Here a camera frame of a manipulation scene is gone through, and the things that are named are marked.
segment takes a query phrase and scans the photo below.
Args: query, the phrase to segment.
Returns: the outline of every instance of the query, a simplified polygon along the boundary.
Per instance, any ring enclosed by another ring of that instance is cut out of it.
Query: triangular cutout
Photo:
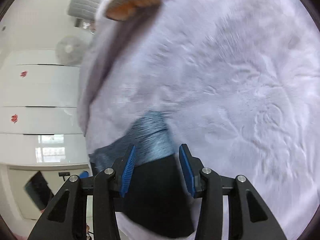
[[[265,211],[259,205],[251,191],[247,191],[247,202],[249,206],[250,221],[252,223],[266,221],[268,219]]]
[[[48,216],[48,220],[63,223],[66,218],[66,211],[69,200],[69,191],[65,191],[62,197],[58,200]]]

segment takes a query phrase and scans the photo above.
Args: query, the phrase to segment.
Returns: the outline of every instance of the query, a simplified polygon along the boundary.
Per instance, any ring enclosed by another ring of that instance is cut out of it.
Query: white fur blanket
[[[301,2],[164,0],[124,23],[103,17],[105,3],[81,69],[88,153],[162,111],[177,150],[245,175],[296,240],[320,187],[320,34]],[[199,201],[192,210],[196,224]],[[117,218],[130,239],[162,239]]]

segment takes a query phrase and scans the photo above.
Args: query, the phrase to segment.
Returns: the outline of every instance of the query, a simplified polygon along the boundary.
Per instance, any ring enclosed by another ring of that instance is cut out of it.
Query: red sticker
[[[18,121],[18,116],[15,114],[11,116],[11,122],[16,123]]]
[[[21,72],[20,76],[25,77],[27,74],[28,74],[28,71],[23,71],[23,72]]]

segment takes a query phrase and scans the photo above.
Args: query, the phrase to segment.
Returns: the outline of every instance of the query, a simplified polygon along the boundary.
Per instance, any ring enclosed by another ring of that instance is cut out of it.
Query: blue denim cloth
[[[116,158],[122,157],[130,144],[137,148],[136,166],[175,153],[162,113],[148,111],[132,124],[126,135],[89,154],[90,162],[95,163],[99,171],[103,171],[111,167]]]

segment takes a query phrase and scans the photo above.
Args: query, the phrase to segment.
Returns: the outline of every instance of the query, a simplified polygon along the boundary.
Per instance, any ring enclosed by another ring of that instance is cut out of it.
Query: metal screw
[[[75,182],[75,181],[78,180],[78,176],[77,176],[77,175],[72,175],[72,176],[69,178],[69,180],[70,180],[71,182]]]
[[[239,180],[240,182],[245,182],[247,179],[246,179],[245,176],[239,175],[239,176],[238,176],[238,180]]]
[[[107,169],[105,169],[105,170],[104,170],[104,173],[105,173],[105,174],[108,174],[108,175],[112,174],[112,173],[113,173],[113,168],[107,168]]]
[[[205,174],[210,174],[211,173],[211,169],[210,168],[202,168],[202,172]]]

